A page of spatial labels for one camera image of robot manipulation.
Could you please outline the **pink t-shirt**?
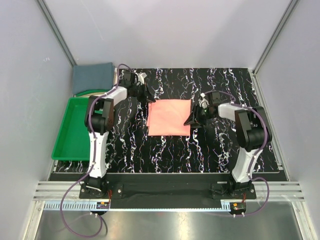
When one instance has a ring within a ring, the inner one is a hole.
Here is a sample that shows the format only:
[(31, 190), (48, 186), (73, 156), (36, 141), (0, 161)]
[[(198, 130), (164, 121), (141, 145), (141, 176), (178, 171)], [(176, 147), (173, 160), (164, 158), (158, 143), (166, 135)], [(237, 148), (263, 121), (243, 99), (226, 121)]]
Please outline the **pink t-shirt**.
[(148, 135), (189, 136), (191, 127), (184, 125), (191, 113), (190, 99), (159, 99), (148, 104)]

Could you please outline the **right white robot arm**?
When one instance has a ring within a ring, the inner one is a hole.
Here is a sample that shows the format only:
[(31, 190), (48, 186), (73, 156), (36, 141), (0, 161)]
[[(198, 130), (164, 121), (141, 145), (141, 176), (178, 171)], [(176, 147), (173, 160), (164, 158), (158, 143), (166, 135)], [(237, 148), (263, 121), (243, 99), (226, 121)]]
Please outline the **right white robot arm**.
[(236, 199), (250, 191), (255, 164), (273, 136), (262, 106), (242, 106), (235, 101), (233, 95), (223, 91), (201, 93), (198, 104), (192, 107), (184, 125), (192, 129), (202, 128), (207, 120), (214, 118), (228, 119), (235, 123), (239, 152), (235, 167), (221, 193)]

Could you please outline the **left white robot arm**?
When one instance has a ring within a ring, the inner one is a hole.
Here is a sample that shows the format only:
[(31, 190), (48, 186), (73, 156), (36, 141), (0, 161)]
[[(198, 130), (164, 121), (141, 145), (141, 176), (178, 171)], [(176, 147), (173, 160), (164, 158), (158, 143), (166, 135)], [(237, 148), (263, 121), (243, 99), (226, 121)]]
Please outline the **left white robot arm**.
[(106, 180), (106, 143), (114, 126), (115, 106), (127, 98), (134, 97), (141, 103), (154, 103), (155, 98), (146, 83), (147, 74), (126, 71), (111, 90), (100, 96), (92, 95), (84, 118), (88, 130), (90, 151), (86, 175), (81, 178), (84, 184), (81, 191), (89, 191), (97, 198), (108, 193)]

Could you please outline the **black marble pattern mat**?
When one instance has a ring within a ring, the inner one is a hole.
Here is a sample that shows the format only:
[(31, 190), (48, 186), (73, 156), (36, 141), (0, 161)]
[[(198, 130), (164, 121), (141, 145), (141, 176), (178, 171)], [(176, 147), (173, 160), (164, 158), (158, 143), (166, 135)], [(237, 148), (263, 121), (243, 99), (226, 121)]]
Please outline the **black marble pattern mat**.
[[(246, 68), (149, 68), (147, 84), (155, 99), (196, 103), (201, 93), (232, 94), (238, 104), (259, 104)], [(237, 161), (239, 146), (233, 121), (211, 119), (190, 136), (149, 136), (147, 107), (135, 98), (115, 108), (114, 127), (106, 142), (110, 173), (227, 173)]]

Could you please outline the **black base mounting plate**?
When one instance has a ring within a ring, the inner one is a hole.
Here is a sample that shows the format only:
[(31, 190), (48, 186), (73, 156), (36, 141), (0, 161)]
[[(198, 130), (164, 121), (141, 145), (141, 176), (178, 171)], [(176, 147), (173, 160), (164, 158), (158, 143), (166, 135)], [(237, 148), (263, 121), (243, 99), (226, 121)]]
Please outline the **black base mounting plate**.
[(221, 192), (230, 178), (228, 173), (107, 173), (106, 193), (79, 191), (81, 199), (111, 200), (112, 209), (164, 210), (214, 209), (221, 200), (256, 199), (254, 185), (250, 191), (230, 196)]

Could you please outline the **green plastic tray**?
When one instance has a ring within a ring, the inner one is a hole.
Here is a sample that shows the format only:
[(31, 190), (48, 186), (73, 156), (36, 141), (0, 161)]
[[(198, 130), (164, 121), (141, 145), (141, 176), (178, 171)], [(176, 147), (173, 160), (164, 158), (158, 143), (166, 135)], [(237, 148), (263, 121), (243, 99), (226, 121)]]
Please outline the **green plastic tray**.
[[(64, 117), (51, 154), (53, 160), (60, 161), (89, 161), (93, 156), (91, 150), (92, 134), (85, 125), (88, 111), (95, 96), (72, 97), (69, 99)], [(96, 160), (104, 161), (106, 158), (106, 142), (108, 133), (114, 121), (114, 103), (112, 99), (101, 98), (92, 111), (91, 124), (96, 131)]]

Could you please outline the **aluminium rail frame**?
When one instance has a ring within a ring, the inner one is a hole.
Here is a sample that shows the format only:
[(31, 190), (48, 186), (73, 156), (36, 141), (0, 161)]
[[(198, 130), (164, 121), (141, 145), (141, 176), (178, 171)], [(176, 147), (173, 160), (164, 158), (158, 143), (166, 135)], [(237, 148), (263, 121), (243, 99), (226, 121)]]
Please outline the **aluminium rail frame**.
[(320, 235), (297, 181), (258, 175), (245, 195), (226, 192), (219, 174), (111, 174), (109, 193), (80, 198), (77, 181), (41, 181), (23, 239), (33, 240), (45, 210), (63, 210), (54, 232), (61, 239), (295, 239)]

